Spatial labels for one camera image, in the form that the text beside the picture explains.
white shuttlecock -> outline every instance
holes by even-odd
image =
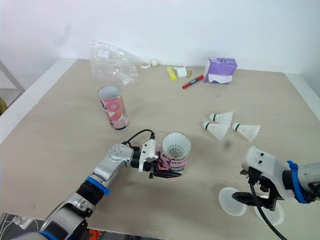
[[[232,124],[232,129],[241,133],[250,143],[256,138],[260,130],[260,125]]]
[[[171,132],[162,140],[163,151],[173,159],[184,159],[191,151],[191,142],[180,132]]]
[[[220,114],[211,114],[209,119],[214,122],[231,125],[232,117],[234,116],[234,111],[228,111]]]
[[[222,140],[227,134],[229,124],[226,123],[210,123],[205,121],[202,127],[212,133],[218,140]]]

clear plastic bag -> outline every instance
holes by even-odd
[[[90,54],[92,79],[105,84],[134,83],[138,78],[136,65],[146,64],[130,52],[96,40],[92,41]]]

purple tissue box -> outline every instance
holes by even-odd
[[[204,82],[227,84],[237,68],[234,58],[209,57],[204,68]]]

blue ring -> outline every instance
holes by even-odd
[[[93,179],[92,177],[87,177],[86,181],[92,183],[93,185],[95,185],[98,189],[100,189],[105,195],[109,195],[110,193],[110,189],[103,186],[100,182],[98,182],[97,180]]]
[[[294,163],[291,160],[288,160],[286,162],[289,164],[289,168],[291,169],[291,178],[292,178],[293,189],[294,189],[296,198],[298,199],[299,203],[308,204],[300,188],[299,179],[298,179],[298,164]]]
[[[38,234],[41,234],[45,237],[48,237],[50,240],[58,240],[54,235],[52,235],[50,232],[47,231],[38,231]]]

pink cylinder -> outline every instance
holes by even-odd
[[[190,151],[191,142],[184,134],[180,132],[169,133],[162,140],[157,168],[183,174]]]
[[[111,126],[116,130],[124,129],[128,125],[128,117],[120,88],[103,86],[97,94]]]

